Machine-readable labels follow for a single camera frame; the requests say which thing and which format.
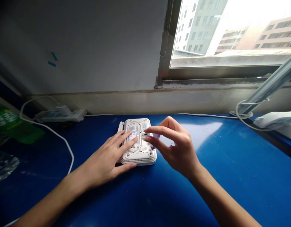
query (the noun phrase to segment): forearm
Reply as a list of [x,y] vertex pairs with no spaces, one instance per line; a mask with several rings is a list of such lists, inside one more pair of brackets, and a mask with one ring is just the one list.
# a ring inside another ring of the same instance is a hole
[[83,193],[73,180],[71,175],[66,176],[56,188],[12,226],[48,227],[53,225],[61,212]]
[[261,226],[211,176],[202,165],[188,177],[221,226]]

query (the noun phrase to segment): green bottle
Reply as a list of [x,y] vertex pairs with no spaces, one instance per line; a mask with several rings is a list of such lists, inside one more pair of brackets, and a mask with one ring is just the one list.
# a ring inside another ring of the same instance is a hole
[[44,133],[0,104],[0,134],[13,137],[21,143],[33,144],[41,139]]

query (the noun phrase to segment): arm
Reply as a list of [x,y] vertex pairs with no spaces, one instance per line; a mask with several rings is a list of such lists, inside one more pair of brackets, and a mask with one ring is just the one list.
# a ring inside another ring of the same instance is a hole
[[44,199],[23,215],[13,227],[47,227],[53,225],[61,212],[84,192],[113,180],[136,166],[135,163],[115,167],[122,154],[138,138],[118,148],[131,133],[124,130],[110,137],[81,166],[67,175]]
[[145,132],[163,135],[175,142],[175,146],[167,147],[154,137],[145,138],[160,151],[173,169],[193,184],[221,226],[261,226],[201,165],[189,132],[177,121],[167,117],[159,126],[149,127]]

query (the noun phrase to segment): metal pole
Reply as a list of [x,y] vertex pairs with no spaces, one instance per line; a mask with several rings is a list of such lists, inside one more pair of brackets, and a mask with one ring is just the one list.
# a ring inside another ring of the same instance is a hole
[[[291,80],[291,57],[287,59],[244,103],[262,102],[274,94],[286,82]],[[239,114],[248,114],[255,109],[255,105],[240,105]]]

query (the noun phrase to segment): apartment building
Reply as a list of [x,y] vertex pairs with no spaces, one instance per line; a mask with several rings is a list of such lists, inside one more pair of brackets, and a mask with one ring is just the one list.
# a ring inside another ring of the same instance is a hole
[[291,17],[271,21],[254,43],[253,49],[291,49]]
[[205,55],[228,0],[183,0],[174,49]]
[[239,29],[227,30],[222,36],[215,55],[220,54],[226,50],[236,49],[248,28],[249,27],[247,26]]

